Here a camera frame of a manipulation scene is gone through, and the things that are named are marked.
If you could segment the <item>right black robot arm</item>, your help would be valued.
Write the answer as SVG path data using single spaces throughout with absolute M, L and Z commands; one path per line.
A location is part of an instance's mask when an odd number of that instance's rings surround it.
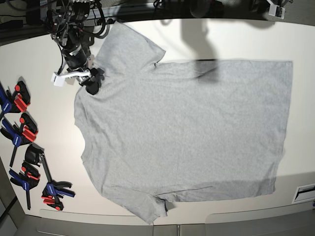
M 86 91 L 95 95 L 100 88 L 100 72 L 92 67 L 90 46 L 94 39 L 103 39 L 109 32 L 102 5 L 99 0 L 62 0 L 61 15 L 53 17 L 53 11 L 47 13 L 47 28 L 51 38 L 61 52 L 62 63 L 54 72 L 51 82 L 62 87 L 66 79 L 78 81 Z M 100 30 L 87 30 L 84 22 L 88 19 L 91 6 L 100 12 Z

